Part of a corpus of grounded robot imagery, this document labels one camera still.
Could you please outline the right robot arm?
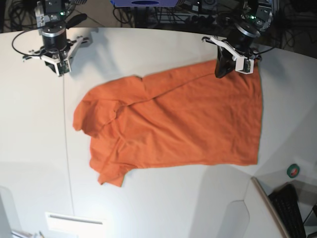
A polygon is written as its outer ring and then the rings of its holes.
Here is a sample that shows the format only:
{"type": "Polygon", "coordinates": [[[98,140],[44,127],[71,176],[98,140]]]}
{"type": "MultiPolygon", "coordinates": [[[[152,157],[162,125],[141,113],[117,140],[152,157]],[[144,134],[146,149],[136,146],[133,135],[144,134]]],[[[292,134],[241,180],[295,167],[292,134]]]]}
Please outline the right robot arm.
{"type": "Polygon", "coordinates": [[[57,76],[71,72],[71,63],[79,48],[87,47],[90,38],[78,36],[75,40],[67,38],[67,30],[87,19],[80,13],[69,20],[67,17],[76,6],[85,0],[39,0],[35,7],[35,17],[43,46],[38,51],[23,55],[23,60],[39,59],[44,61],[57,76]]]}

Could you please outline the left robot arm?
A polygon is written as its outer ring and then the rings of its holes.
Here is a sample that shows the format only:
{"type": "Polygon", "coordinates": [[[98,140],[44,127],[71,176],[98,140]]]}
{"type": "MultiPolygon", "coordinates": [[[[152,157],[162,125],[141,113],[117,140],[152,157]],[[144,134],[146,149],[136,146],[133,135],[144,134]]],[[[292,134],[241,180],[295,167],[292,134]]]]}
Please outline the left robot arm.
{"type": "Polygon", "coordinates": [[[262,52],[252,46],[253,41],[269,28],[272,20],[270,0],[241,0],[231,12],[218,15],[217,22],[230,29],[227,38],[202,38],[203,42],[217,46],[217,78],[223,78],[232,71],[253,73],[255,61],[262,59],[262,52]]]}

